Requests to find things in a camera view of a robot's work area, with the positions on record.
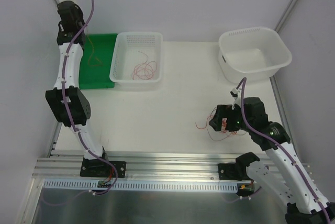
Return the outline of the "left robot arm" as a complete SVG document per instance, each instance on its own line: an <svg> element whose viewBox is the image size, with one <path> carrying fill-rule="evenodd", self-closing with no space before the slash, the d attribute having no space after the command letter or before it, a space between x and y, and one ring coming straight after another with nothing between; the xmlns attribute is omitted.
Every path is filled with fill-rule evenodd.
<svg viewBox="0 0 335 224"><path fill-rule="evenodd" d="M91 106L79 88L79 68L83 56L85 33L83 12L73 1L57 5L57 44L60 51L58 76L53 89L46 91L46 100L56 118L72 130L84 151L84 171L92 170L98 176L109 173L103 146L93 136L89 124Z"/></svg>

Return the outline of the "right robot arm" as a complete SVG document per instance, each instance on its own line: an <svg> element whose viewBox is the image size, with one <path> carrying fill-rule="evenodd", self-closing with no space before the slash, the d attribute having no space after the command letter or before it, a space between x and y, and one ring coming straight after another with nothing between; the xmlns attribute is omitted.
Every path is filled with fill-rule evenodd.
<svg viewBox="0 0 335 224"><path fill-rule="evenodd" d="M222 180L253 180L281 207L287 223L331 223L334 203L317 188L298 159L291 140L278 122L269 121L263 102L257 97L239 105L217 105L209 125L216 131L243 130L272 160L282 179L273 175L260 160L248 152L234 163L219 164Z"/></svg>

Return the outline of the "green plastic tray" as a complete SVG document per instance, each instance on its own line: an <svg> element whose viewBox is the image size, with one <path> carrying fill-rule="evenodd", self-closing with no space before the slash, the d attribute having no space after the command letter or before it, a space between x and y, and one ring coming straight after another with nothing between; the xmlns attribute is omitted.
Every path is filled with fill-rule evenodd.
<svg viewBox="0 0 335 224"><path fill-rule="evenodd" d="M81 90L109 89L115 86L109 74L116 38L116 33L86 36L79 72Z"/></svg>

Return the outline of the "white plastic tub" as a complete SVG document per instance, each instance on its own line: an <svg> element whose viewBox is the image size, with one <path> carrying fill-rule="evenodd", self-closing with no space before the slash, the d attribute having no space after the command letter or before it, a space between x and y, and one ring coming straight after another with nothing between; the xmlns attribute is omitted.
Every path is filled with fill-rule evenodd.
<svg viewBox="0 0 335 224"><path fill-rule="evenodd" d="M250 82L268 79L292 62L288 47L268 27L225 32L219 37L218 45L222 72L234 84L244 77Z"/></svg>

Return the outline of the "white perforated plastic basket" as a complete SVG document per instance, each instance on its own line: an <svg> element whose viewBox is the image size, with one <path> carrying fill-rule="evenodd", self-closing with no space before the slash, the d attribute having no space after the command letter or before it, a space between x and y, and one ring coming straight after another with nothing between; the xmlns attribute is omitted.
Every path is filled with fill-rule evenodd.
<svg viewBox="0 0 335 224"><path fill-rule="evenodd" d="M163 35L122 32L117 35L109 78L126 88L153 88L162 81Z"/></svg>

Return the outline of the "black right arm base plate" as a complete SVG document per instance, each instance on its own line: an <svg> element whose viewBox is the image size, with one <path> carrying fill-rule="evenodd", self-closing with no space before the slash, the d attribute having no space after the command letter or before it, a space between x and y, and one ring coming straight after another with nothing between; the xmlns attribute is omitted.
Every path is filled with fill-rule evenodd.
<svg viewBox="0 0 335 224"><path fill-rule="evenodd" d="M219 163L218 176L220 180L238 180L239 175L233 163Z"/></svg>

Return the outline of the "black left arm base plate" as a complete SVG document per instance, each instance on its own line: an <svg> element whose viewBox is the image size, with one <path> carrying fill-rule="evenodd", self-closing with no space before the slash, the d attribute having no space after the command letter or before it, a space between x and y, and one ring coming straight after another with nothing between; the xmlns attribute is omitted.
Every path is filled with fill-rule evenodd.
<svg viewBox="0 0 335 224"><path fill-rule="evenodd" d="M115 177L117 173L118 178L124 178L127 163L125 161L110 161L110 163L113 166L98 159L83 159L80 177L106 178L109 177L111 173L112 177Z"/></svg>

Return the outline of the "aluminium mounting rail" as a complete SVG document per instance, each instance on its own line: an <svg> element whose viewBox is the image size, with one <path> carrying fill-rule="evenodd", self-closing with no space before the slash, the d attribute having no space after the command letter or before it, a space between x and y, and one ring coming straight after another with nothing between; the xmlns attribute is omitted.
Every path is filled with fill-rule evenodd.
<svg viewBox="0 0 335 224"><path fill-rule="evenodd" d="M109 151L111 161L125 161L125 178L134 181L218 182L219 163L233 163L237 154L187 154ZM81 151L53 150L38 158L33 177L78 178Z"/></svg>

